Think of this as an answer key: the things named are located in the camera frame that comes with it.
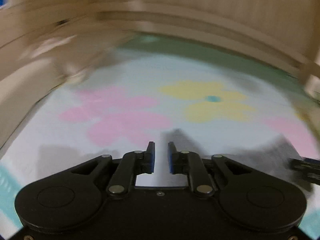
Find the grey melange pants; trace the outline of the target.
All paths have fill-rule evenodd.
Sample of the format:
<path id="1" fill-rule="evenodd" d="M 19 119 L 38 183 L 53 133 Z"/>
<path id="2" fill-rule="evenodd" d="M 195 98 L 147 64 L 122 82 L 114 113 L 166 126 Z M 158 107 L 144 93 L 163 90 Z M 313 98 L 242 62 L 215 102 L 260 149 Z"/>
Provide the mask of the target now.
<path id="1" fill-rule="evenodd" d="M 164 132 L 161 135 L 161 140 L 165 147 L 172 141 L 178 150 L 195 152 L 203 159 L 210 159 L 216 149 L 215 146 L 210 146 L 206 150 L 204 146 L 191 139 L 180 129 Z M 305 181 L 297 171 L 291 170 L 291 160 L 302 160 L 302 157 L 292 144 L 284 138 L 276 139 L 266 146 L 259 146 L 253 150 L 235 148 L 230 152 L 224 153 L 223 156 L 276 178 L 288 181 L 298 186 L 307 197 L 310 197 L 313 193 L 311 183 Z"/>

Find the floral light blue bedsheet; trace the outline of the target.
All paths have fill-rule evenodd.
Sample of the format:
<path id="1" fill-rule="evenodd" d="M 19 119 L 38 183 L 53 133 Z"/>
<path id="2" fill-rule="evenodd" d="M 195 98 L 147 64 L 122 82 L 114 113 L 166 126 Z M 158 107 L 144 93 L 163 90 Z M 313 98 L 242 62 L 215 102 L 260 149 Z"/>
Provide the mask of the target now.
<path id="1" fill-rule="evenodd" d="M 115 49 L 79 84 L 65 83 L 37 103 L 1 149 L 1 236 L 21 228 L 18 191 L 102 154 L 156 144 L 155 171 L 139 186 L 183 186 L 169 173 L 164 132 L 180 129 L 214 154 L 289 141 L 319 158 L 305 119 L 315 106 L 294 77 L 204 44 L 143 35 Z"/>

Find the beige mattress edge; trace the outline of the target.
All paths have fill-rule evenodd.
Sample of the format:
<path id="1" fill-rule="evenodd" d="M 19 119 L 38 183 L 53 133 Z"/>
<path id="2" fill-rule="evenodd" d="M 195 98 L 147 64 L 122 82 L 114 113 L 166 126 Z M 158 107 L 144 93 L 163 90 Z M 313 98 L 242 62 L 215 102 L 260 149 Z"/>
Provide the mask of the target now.
<path id="1" fill-rule="evenodd" d="M 80 83 L 113 48 L 133 33 L 114 29 L 58 30 L 38 38 L 11 62 L 17 69 L 1 79 L 1 145 L 33 106 L 63 83 Z"/>

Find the wooden bed frame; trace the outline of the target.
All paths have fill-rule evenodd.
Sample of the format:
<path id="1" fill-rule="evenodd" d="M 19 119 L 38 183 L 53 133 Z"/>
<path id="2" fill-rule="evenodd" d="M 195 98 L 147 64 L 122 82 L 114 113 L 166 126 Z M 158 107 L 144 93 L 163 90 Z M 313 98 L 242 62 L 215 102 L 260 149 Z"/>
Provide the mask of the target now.
<path id="1" fill-rule="evenodd" d="M 8 0 L 1 46 L 64 26 L 176 36 L 263 61 L 301 83 L 319 76 L 319 0 Z"/>

